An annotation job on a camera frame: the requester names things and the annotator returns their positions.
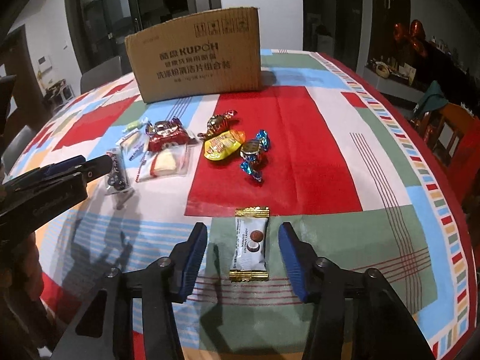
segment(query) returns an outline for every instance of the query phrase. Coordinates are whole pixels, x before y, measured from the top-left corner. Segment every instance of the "tablecloth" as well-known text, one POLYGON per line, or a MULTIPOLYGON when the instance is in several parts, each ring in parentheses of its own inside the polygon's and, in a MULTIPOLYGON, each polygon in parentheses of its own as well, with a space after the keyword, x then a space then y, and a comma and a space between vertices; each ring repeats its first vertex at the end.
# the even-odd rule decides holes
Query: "tablecloth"
MULTIPOLYGON (((299 359, 313 308, 292 293, 279 253, 278 227, 290 221, 301 240, 340 267, 380 269, 435 357, 452 358, 475 327, 476 278, 463 213, 431 153, 380 93, 339 62, 287 50, 262 50, 261 59, 260 92, 145 104, 128 74, 72 100, 44 126, 10 177, 75 155, 103 155, 126 124, 145 116, 177 116, 196 134, 213 114, 235 109, 235 128, 247 138, 266 130, 272 148, 261 186, 239 169, 239 156, 212 163, 201 144, 189 149, 185 176, 135 183, 140 159, 126 160, 135 193, 123 207, 105 196, 104 179, 90 183, 86 201, 37 231, 42 300, 68 322, 107 269, 146 267, 202 221, 209 240, 198 280, 187 302, 174 305, 185 356, 299 359), (231 283, 234 210, 253 205, 270 207, 270 280, 231 283)), ((140 300, 133 329, 138 359, 140 300)))

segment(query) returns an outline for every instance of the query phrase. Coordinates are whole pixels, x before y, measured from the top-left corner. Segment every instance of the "candy wrapper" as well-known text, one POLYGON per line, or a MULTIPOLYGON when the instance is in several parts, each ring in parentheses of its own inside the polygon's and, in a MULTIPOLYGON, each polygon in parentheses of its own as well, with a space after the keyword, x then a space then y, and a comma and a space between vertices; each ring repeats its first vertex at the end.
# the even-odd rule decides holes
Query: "candy wrapper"
POLYGON ((148 118, 144 117, 143 119, 135 120, 125 126, 125 128, 122 130, 122 133, 127 133, 129 131, 135 130, 136 128, 140 128, 142 126, 145 126, 148 123, 148 118))
POLYGON ((240 149, 240 156, 245 160, 240 164, 240 168, 259 183, 263 181, 259 167, 263 161, 263 153, 269 148, 270 138, 265 130, 260 130, 255 139, 246 141, 240 149))
POLYGON ((177 117, 159 121, 155 125, 147 124, 145 132, 150 137, 148 150, 151 152, 159 152, 175 145, 185 145, 191 139, 177 117))
POLYGON ((219 161, 236 152, 244 142, 245 133, 243 131, 225 131, 218 137, 205 141, 205 153, 203 155, 209 160, 219 161))
POLYGON ((112 170, 106 177, 106 194, 126 192, 131 189, 123 164, 122 148, 117 146, 106 152, 112 159, 112 170))
POLYGON ((268 207, 235 211, 237 247, 230 268, 231 281, 268 280, 264 250, 269 215, 268 207))
POLYGON ((237 111, 231 109, 221 115, 213 115, 207 122, 207 132, 200 133, 197 136, 203 140, 213 138, 230 128, 230 119, 237 114, 237 111))
POLYGON ((146 151, 135 181, 185 175, 188 171, 188 154, 187 145, 170 147, 160 152, 146 151))

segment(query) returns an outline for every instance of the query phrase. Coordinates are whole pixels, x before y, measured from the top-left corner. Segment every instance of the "chair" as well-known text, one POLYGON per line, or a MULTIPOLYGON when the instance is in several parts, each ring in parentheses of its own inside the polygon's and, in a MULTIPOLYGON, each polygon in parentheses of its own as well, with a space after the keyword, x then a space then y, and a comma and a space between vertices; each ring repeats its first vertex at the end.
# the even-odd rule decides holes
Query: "chair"
POLYGON ((30 127, 24 126, 17 136, 13 138, 1 157, 1 161, 5 166, 5 174, 11 171, 15 161, 18 160, 18 157, 20 157, 25 147, 27 147, 36 134, 30 127))
POLYGON ((448 103, 433 113, 425 113, 419 123, 418 133, 433 151, 437 162, 446 174, 448 174, 447 168, 457 151, 460 140, 470 131, 473 123, 474 117, 465 108, 452 103, 448 103), (432 118, 434 113, 438 113, 439 120, 432 118), (445 125, 453 132, 446 147, 439 141, 445 125))
POLYGON ((84 73, 80 79, 80 92, 83 95, 92 89, 120 78, 122 75, 122 61, 120 56, 117 55, 84 73))

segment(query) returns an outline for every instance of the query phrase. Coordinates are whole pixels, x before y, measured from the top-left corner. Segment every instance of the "clear plastic package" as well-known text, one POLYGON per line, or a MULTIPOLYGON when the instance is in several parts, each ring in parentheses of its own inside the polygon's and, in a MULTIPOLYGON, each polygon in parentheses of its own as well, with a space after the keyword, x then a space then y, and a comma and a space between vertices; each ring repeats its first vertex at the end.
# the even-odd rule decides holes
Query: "clear plastic package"
POLYGON ((106 195, 128 191, 132 187, 130 186, 125 171, 122 148, 116 146, 106 153, 111 157, 113 162, 112 170, 106 176, 106 195))
POLYGON ((188 171, 188 145, 172 146, 159 152, 146 151, 135 181, 141 182, 166 176, 184 176, 188 171))

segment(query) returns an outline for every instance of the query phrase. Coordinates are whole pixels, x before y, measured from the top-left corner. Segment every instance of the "snack package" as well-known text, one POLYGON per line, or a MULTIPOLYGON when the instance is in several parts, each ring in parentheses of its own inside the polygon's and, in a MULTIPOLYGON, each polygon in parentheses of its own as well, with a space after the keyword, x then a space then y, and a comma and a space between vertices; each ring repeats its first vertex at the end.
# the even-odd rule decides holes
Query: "snack package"
POLYGON ((237 247, 230 268, 231 281, 268 280, 265 267, 265 232, 268 207, 247 207, 235 211, 237 247))
POLYGON ((142 135, 132 147, 132 149, 128 152, 129 161, 133 161, 138 156, 142 155, 147 151, 148 148, 148 136, 142 135))
POLYGON ((121 146, 124 152, 129 152, 141 136, 142 133, 140 132, 140 130, 138 130, 138 128, 135 128, 123 137, 121 137, 119 140, 117 140, 117 143, 115 145, 121 146))
POLYGON ((245 132, 229 130, 222 132, 217 137, 205 141, 205 153, 207 159, 219 161, 236 152, 245 142, 245 132))
POLYGON ((185 145, 191 139, 177 117, 172 120, 161 120, 155 125, 147 124, 146 133, 150 137, 148 142, 150 152, 159 152, 175 145, 185 145))
POLYGON ((159 152, 146 151, 135 181, 138 183, 157 177, 183 176, 187 171, 187 145, 172 146, 159 152))
POLYGON ((106 152, 112 159, 112 170, 106 177, 106 194, 125 192, 132 187, 130 186, 123 164, 122 148, 120 146, 114 147, 106 152))

